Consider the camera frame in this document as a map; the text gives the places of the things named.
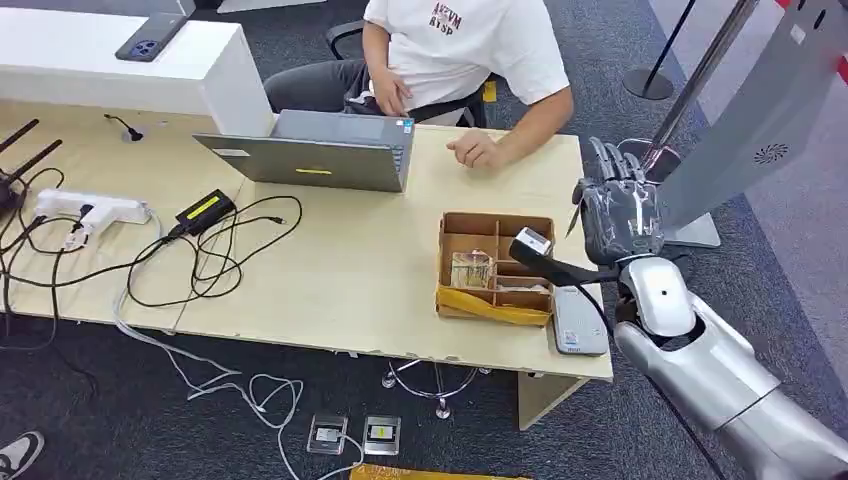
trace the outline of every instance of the power strip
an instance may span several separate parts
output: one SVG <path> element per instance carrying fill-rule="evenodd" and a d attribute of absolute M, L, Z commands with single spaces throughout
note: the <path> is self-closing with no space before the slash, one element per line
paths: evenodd
<path fill-rule="evenodd" d="M 113 222 L 143 225 L 150 220 L 150 211 L 146 202 L 54 188 L 39 192 L 35 214 L 47 218 L 56 215 L 79 216 L 86 205 L 90 206 L 91 210 L 85 214 L 80 223 L 83 227 L 82 233 L 87 236 L 99 234 Z"/>

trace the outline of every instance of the printed text on t-shirt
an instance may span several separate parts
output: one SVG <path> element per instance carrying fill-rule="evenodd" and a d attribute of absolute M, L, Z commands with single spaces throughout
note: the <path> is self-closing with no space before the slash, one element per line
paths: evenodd
<path fill-rule="evenodd" d="M 459 30 L 460 25 L 462 25 L 462 17 L 445 5 L 444 2 L 436 2 L 433 17 L 430 19 L 431 27 L 445 35 L 453 35 L 453 32 Z"/>

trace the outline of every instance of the laptop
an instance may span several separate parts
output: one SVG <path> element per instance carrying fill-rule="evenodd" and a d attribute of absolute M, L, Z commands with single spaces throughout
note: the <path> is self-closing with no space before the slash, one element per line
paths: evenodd
<path fill-rule="evenodd" d="M 411 118 L 283 110 L 269 138 L 194 138 L 254 182 L 403 192 Z"/>

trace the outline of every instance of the robotic arm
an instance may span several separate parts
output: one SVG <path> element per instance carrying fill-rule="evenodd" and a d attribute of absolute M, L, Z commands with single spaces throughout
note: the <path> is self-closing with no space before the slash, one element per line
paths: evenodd
<path fill-rule="evenodd" d="M 848 443 L 778 389 L 745 338 L 690 292 L 663 246 L 657 190 L 635 157 L 593 138 L 603 179 L 574 192 L 595 272 L 521 241 L 510 255 L 557 286 L 617 282 L 615 343 L 680 411 L 719 436 L 752 478 L 848 479 Z"/>

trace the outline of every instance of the man's hand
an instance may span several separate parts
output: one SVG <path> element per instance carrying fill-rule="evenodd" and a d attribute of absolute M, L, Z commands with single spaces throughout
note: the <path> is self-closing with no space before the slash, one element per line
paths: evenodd
<path fill-rule="evenodd" d="M 381 68 L 371 74 L 371 80 L 374 82 L 376 92 L 373 93 L 380 110 L 390 117 L 406 116 L 403 99 L 412 98 L 412 93 L 406 88 L 400 75 L 388 68 Z"/>
<path fill-rule="evenodd" d="M 457 162 L 470 168 L 498 168 L 509 162 L 503 149 L 480 130 L 469 131 L 447 147 Z"/>

